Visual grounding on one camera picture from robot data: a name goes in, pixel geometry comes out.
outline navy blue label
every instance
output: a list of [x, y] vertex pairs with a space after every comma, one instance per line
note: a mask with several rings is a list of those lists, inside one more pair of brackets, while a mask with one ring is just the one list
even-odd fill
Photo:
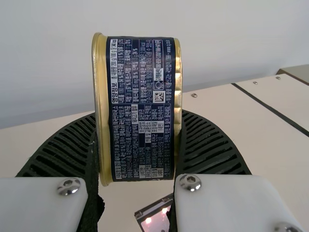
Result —
[[108, 37], [114, 181], [173, 178], [175, 60], [173, 38]]

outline white table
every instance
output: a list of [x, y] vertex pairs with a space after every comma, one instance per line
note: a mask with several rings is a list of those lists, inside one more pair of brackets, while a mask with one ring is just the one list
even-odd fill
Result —
[[[260, 84], [273, 78], [256, 81]], [[296, 219], [309, 231], [309, 138], [232, 85], [193, 92], [183, 94], [183, 109], [200, 114], [219, 126], [236, 144], [251, 172], [264, 176], [274, 185]], [[264, 96], [264, 100], [272, 97], [271, 94]], [[307, 109], [308, 100], [304, 99]], [[0, 177], [15, 176], [49, 136], [89, 113], [0, 130]], [[308, 118], [295, 112], [292, 115], [294, 120], [307, 125]], [[106, 209], [98, 230], [140, 231], [134, 212], [172, 191], [173, 181], [118, 182], [100, 186], [99, 194]]]

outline qr code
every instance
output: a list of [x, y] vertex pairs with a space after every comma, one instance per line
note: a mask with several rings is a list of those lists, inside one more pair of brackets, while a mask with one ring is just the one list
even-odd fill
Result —
[[165, 91], [154, 91], [153, 103], [165, 103]]

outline metal screw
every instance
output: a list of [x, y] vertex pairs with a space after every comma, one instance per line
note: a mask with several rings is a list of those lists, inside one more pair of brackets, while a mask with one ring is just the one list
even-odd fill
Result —
[[77, 192], [81, 187], [81, 182], [76, 178], [67, 178], [58, 184], [57, 192], [59, 195], [68, 196]]
[[202, 187], [201, 180], [196, 175], [192, 174], [183, 175], [179, 182], [183, 189], [189, 190], [191, 192], [197, 191]]
[[292, 224], [289, 224], [289, 223], [285, 223], [285, 222], [281, 222], [278, 225], [276, 225], [275, 231], [276, 232], [302, 232], [302, 230], [299, 229], [298, 227]]

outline can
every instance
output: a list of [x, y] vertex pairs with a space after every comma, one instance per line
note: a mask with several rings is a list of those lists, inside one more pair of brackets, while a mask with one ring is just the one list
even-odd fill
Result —
[[92, 68], [102, 185], [173, 179], [182, 128], [178, 39], [96, 33]]

